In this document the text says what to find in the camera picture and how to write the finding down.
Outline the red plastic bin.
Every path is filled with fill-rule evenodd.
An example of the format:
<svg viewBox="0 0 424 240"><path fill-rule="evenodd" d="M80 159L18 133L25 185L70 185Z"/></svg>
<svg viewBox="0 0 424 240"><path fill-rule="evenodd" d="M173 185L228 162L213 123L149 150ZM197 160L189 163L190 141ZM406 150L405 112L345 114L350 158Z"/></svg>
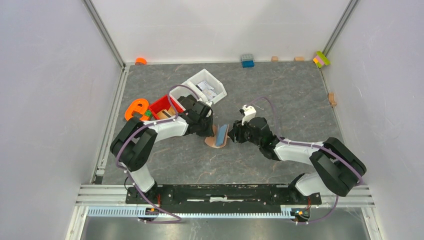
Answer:
<svg viewBox="0 0 424 240"><path fill-rule="evenodd" d="M172 104L175 106L175 109L178 113L182 113L185 109L179 104L178 101L176 101L173 97L170 98ZM162 110L167 110L169 112L169 109L171 109L172 106L168 100L168 96L164 95L152 104L148 106L148 109L151 111L153 117L156 120L160 120L160 112Z"/></svg>

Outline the tan leather card holder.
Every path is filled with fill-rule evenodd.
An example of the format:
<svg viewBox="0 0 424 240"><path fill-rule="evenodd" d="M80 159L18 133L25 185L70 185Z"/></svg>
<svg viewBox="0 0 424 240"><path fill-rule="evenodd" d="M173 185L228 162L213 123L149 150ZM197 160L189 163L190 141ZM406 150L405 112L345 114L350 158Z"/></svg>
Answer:
<svg viewBox="0 0 424 240"><path fill-rule="evenodd" d="M226 146L229 132L229 125L213 125L212 126L214 136L208 136L205 138L205 144L214 149L221 149Z"/></svg>

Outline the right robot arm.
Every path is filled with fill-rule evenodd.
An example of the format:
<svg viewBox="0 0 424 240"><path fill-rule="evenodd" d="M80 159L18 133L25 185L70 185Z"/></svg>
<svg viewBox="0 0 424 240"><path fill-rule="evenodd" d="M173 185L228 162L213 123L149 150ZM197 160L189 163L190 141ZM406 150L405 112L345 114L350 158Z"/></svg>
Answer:
<svg viewBox="0 0 424 240"><path fill-rule="evenodd" d="M274 134L264 117L250 121L235 121L228 136L235 143L250 142L262 155L275 161L292 161L311 165L315 172L302 173L292 181L289 199L302 204L310 195L332 192L345 197L350 190L363 183L367 168L338 138L323 142L301 142Z"/></svg>

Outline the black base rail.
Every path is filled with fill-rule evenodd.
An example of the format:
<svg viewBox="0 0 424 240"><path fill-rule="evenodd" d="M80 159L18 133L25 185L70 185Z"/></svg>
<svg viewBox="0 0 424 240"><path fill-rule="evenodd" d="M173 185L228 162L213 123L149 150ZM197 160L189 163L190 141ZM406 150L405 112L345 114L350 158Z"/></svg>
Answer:
<svg viewBox="0 0 424 240"><path fill-rule="evenodd" d="M173 214L280 213L281 206L320 205L321 195L302 195L286 184L162 184L145 196Z"/></svg>

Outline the flat tan wooden block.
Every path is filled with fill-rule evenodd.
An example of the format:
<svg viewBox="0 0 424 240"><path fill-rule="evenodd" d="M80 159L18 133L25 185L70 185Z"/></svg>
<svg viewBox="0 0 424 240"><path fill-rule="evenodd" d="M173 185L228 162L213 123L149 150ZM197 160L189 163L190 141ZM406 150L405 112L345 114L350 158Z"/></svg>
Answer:
<svg viewBox="0 0 424 240"><path fill-rule="evenodd" d="M296 56L294 58L294 61L296 61L296 62L303 62L303 61L305 61L305 58L303 56Z"/></svg>

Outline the tan item in red bin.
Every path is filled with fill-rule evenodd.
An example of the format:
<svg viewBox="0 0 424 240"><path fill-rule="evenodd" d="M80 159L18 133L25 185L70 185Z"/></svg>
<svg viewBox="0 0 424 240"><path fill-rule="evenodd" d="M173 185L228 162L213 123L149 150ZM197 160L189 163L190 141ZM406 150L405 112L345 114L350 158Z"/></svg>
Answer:
<svg viewBox="0 0 424 240"><path fill-rule="evenodd" d="M176 115L176 112L172 107L170 107L169 109L160 110L156 115L158 120L164 120L173 118Z"/></svg>

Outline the curved wooden piece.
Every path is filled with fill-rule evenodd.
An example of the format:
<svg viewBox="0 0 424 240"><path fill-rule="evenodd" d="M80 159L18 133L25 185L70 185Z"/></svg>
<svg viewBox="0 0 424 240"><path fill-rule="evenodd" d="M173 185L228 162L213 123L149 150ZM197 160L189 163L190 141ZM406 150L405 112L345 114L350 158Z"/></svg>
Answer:
<svg viewBox="0 0 424 240"><path fill-rule="evenodd" d="M328 102L329 102L331 107L337 106L335 94L333 92L329 92L328 95L327 95L327 98L328 98Z"/></svg>

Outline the white far plastic bin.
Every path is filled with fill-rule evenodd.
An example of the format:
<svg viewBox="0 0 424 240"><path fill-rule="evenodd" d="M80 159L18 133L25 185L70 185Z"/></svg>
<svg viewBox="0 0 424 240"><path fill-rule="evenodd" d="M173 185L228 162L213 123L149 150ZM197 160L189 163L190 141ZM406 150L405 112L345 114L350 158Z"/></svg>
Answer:
<svg viewBox="0 0 424 240"><path fill-rule="evenodd" d="M205 68L187 79L185 83L204 102L217 104L228 95L224 85Z"/></svg>

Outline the orange round cap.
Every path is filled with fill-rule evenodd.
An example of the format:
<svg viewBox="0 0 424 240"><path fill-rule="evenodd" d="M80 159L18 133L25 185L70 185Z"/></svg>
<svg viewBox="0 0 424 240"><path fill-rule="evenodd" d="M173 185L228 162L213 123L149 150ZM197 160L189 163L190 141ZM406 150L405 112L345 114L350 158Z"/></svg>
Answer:
<svg viewBox="0 0 424 240"><path fill-rule="evenodd" d="M134 62L135 65L146 65L147 64L147 60L144 59L143 57L138 57L135 59Z"/></svg>

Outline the white plastic bin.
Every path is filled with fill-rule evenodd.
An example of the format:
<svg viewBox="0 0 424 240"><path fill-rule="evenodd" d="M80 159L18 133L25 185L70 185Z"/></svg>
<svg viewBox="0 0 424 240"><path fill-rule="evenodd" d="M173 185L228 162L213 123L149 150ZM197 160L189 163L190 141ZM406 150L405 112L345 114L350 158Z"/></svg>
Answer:
<svg viewBox="0 0 424 240"><path fill-rule="evenodd" d="M189 90L186 87L182 87L182 86L177 86L176 88L174 88L173 90L171 90L169 92L169 96L176 101L176 103L183 109L186 110L186 106L188 106L187 101L183 101L181 97L186 97L188 98L189 96L192 96L194 98L194 100L198 100L200 99L203 102L208 102L209 100L207 99L206 95L193 83L191 82L183 82L181 85L184 85L188 88L190 88L191 90Z"/></svg>
<svg viewBox="0 0 424 240"><path fill-rule="evenodd" d="M224 85L205 68L187 79L185 83L204 102L217 104L228 95Z"/></svg>

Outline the blue grey toy block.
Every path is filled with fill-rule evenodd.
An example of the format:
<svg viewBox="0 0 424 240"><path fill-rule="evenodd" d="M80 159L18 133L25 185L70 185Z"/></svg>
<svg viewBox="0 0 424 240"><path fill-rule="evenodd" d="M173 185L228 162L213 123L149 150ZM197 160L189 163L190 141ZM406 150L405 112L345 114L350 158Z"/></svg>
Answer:
<svg viewBox="0 0 424 240"><path fill-rule="evenodd" d="M242 68L253 68L255 66L254 55L251 53L242 54L240 61Z"/></svg>

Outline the white middle plastic bin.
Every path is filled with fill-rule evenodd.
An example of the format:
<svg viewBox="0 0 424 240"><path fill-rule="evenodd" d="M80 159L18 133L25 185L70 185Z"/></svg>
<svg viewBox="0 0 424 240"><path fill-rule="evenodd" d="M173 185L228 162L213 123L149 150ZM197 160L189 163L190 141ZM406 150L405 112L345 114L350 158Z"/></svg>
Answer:
<svg viewBox="0 0 424 240"><path fill-rule="evenodd" d="M174 88L173 90L171 90L169 92L169 96L176 101L176 103L183 109L186 110L186 106L188 106L187 101L183 101L181 97L186 97L188 98L189 96L192 96L194 98L194 100L198 100L200 99L203 102L208 102L209 100L207 99L206 95L193 83L191 82L183 82L181 85L184 85L188 88L190 88L191 90L189 90L186 87L182 87L182 86L177 86L176 88Z"/></svg>

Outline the orange tape dispenser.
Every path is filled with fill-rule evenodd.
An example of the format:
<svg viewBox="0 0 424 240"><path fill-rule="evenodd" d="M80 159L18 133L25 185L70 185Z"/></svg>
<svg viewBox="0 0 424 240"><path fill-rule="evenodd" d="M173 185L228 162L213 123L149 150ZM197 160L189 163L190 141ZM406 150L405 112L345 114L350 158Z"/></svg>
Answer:
<svg viewBox="0 0 424 240"><path fill-rule="evenodd" d="M134 100L125 111L125 114L124 114L125 120L129 121L132 117L135 116L135 114L139 114L140 115L139 119L141 121L149 121L152 116L151 117L144 116L144 113L145 111L148 110L148 107L149 107L148 100L144 98L138 98Z"/></svg>

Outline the green pink toy block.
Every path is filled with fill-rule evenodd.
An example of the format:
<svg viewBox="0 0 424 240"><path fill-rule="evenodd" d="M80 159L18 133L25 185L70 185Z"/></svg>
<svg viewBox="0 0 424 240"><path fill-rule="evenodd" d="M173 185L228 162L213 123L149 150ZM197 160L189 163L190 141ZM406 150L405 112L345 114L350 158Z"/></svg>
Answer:
<svg viewBox="0 0 424 240"><path fill-rule="evenodd" d="M330 60L321 51L317 51L315 53L315 56L312 61L319 69L324 66L329 66L331 64Z"/></svg>

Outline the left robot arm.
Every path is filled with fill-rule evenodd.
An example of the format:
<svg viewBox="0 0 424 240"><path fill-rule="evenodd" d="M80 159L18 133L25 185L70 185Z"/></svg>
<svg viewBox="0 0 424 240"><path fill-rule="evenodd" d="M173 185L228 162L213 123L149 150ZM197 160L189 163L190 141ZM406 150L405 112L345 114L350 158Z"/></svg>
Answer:
<svg viewBox="0 0 424 240"><path fill-rule="evenodd" d="M137 196L145 204L157 198L157 182L147 166L155 143L191 134L214 136L213 110L201 100L166 119L142 121L132 117L112 141L109 151L115 157L116 166L125 171L138 190Z"/></svg>

